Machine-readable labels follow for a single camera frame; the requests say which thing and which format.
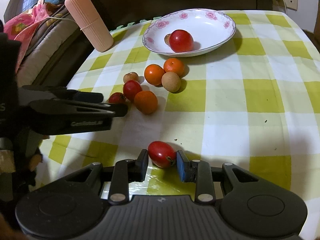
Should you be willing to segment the large round red tomato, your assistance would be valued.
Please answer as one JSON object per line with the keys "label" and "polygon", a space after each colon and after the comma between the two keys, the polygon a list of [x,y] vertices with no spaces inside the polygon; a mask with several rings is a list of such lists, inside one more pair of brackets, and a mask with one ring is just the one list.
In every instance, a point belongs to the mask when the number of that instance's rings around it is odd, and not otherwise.
{"label": "large round red tomato", "polygon": [[187,31],[178,29],[170,34],[169,46],[176,53],[184,53],[192,51],[194,40]]}

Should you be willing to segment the white floral ceramic plate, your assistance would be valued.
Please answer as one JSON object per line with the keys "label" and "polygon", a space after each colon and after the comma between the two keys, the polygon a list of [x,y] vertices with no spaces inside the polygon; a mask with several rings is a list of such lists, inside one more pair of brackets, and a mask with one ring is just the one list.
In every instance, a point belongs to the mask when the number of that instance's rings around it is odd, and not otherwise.
{"label": "white floral ceramic plate", "polygon": [[[184,30],[193,38],[191,51],[175,52],[165,42],[165,36]],[[169,57],[192,57],[211,52],[236,33],[234,20],[213,9],[185,9],[167,14],[152,22],[142,36],[146,49]]]}

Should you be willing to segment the green white checkered tablecloth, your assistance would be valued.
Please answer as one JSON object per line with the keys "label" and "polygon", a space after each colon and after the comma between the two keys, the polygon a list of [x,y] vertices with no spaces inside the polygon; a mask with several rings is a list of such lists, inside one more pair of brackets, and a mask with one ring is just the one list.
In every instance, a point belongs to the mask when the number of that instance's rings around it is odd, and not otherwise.
{"label": "green white checkered tablecloth", "polygon": [[134,105],[109,131],[52,136],[40,149],[41,187],[94,161],[135,158],[156,140],[189,158],[231,162],[291,190],[306,202],[303,239],[319,236],[319,52],[280,12],[229,11],[234,37],[183,59],[178,93],[142,82],[158,99],[144,115]]}

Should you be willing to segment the orange tangerine rear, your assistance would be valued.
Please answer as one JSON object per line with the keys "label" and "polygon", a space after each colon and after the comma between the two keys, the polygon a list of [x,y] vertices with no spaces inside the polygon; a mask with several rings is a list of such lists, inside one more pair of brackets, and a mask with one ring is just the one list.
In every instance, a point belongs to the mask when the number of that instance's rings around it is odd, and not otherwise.
{"label": "orange tangerine rear", "polygon": [[176,58],[169,58],[163,64],[163,69],[165,72],[174,72],[179,77],[184,75],[185,66],[184,63]]}

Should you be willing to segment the brown longan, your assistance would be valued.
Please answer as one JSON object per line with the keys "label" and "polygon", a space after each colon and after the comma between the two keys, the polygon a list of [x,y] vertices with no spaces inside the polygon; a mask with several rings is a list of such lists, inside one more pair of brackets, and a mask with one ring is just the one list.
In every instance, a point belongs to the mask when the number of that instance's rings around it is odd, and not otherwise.
{"label": "brown longan", "polygon": [[181,87],[180,77],[175,72],[167,72],[162,76],[162,86],[167,91],[175,93]]}
{"label": "brown longan", "polygon": [[124,83],[127,83],[130,80],[139,82],[139,75],[136,72],[129,72],[123,76]]}
{"label": "brown longan", "polygon": [[166,45],[170,45],[170,36],[171,36],[171,34],[167,34],[166,36],[165,36],[165,38],[164,38],[164,42],[165,42],[165,44]]}

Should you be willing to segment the oval red cherry tomato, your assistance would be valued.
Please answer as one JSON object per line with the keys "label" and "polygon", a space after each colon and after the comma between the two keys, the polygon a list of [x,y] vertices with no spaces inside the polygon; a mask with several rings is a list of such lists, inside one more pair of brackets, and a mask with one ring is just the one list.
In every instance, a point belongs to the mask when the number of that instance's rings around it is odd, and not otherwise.
{"label": "oval red cherry tomato", "polygon": [[142,87],[136,80],[129,80],[123,86],[123,94],[125,98],[133,102],[137,93],[142,91]]}

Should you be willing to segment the red cherry tomato front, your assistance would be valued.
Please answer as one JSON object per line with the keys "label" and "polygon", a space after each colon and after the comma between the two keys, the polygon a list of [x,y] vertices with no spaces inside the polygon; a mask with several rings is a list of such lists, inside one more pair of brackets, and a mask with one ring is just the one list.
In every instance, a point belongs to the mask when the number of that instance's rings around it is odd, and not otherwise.
{"label": "red cherry tomato front", "polygon": [[166,142],[153,141],[148,146],[148,154],[153,164],[160,168],[170,168],[176,164],[176,152]]}

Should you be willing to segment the orange tangerine front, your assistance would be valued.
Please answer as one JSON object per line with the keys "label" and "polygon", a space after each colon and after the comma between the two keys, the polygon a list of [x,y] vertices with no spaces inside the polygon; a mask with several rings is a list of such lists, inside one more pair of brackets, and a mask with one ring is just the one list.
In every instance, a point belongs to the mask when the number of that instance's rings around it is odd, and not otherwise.
{"label": "orange tangerine front", "polygon": [[158,107],[157,96],[152,91],[140,91],[135,95],[134,104],[143,114],[152,114]]}

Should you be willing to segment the red cherry tomato with stem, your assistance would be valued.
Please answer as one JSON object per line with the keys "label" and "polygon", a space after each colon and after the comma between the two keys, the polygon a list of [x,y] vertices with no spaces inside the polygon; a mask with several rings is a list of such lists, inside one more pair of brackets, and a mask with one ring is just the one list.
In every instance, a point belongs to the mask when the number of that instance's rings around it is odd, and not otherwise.
{"label": "red cherry tomato with stem", "polygon": [[108,99],[108,103],[111,103],[111,104],[120,104],[125,102],[126,102],[125,95],[121,92],[113,93]]}

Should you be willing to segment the orange tangerine middle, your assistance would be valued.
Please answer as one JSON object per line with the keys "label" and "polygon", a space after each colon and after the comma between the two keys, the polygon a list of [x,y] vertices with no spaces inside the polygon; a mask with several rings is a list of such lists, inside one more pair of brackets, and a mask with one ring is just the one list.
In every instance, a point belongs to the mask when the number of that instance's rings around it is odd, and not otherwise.
{"label": "orange tangerine middle", "polygon": [[164,74],[164,69],[157,64],[150,64],[144,70],[144,77],[146,81],[153,86],[159,86],[162,84],[162,76]]}

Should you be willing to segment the orange tangerine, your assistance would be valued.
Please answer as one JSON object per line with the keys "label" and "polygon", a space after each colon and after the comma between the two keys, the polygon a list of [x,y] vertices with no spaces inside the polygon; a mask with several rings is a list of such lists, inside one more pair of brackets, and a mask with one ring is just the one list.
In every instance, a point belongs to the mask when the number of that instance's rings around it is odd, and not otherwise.
{"label": "orange tangerine", "polygon": [[140,91],[135,95],[134,104],[143,114],[152,114],[158,107],[157,96],[152,91]]}
{"label": "orange tangerine", "polygon": [[146,81],[153,86],[159,86],[162,84],[162,76],[164,74],[164,69],[157,64],[150,64],[144,70],[144,77]]}
{"label": "orange tangerine", "polygon": [[184,63],[176,58],[169,58],[163,64],[163,69],[165,72],[174,72],[179,77],[184,75],[185,66]]}

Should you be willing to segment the pink ribbed cylindrical container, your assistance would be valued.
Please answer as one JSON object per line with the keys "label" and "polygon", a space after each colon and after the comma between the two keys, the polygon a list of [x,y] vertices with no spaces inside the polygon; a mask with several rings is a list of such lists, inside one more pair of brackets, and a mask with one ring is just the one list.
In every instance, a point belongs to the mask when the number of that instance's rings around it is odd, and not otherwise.
{"label": "pink ribbed cylindrical container", "polygon": [[95,50],[105,52],[113,46],[113,37],[91,0],[65,0],[65,6]]}

